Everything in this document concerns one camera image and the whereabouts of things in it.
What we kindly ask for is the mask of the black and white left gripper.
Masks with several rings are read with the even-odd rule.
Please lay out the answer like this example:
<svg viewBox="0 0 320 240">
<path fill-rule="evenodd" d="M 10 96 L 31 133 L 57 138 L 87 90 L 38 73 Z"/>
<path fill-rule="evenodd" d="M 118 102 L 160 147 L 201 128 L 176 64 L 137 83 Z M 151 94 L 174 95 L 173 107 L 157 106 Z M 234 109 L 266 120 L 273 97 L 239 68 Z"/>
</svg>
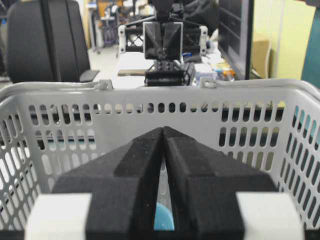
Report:
<svg viewBox="0 0 320 240">
<path fill-rule="evenodd" d="M 119 52 L 142 53 L 146 60 L 180 61 L 205 55 L 208 28 L 187 21 L 142 20 L 118 28 Z"/>
</svg>

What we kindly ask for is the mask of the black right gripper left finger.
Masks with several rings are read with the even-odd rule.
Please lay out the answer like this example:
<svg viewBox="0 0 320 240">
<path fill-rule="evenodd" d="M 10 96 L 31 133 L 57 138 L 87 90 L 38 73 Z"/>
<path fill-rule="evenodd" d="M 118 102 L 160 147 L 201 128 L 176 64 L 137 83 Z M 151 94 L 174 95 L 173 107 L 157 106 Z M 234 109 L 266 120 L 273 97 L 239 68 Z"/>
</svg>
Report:
<svg viewBox="0 0 320 240">
<path fill-rule="evenodd" d="M 38 197 L 27 240 L 125 240 L 154 229 L 163 129 L 61 175 Z"/>
</svg>

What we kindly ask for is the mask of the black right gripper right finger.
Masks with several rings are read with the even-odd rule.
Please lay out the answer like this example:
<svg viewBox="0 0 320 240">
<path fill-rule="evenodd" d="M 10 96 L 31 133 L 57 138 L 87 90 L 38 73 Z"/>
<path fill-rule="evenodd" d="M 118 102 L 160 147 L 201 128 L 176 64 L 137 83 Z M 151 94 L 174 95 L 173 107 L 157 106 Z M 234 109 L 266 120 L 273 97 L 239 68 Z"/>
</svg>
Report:
<svg viewBox="0 0 320 240">
<path fill-rule="evenodd" d="M 166 126 L 165 155 L 177 216 L 198 240 L 303 240 L 291 196 L 271 176 Z"/>
</svg>

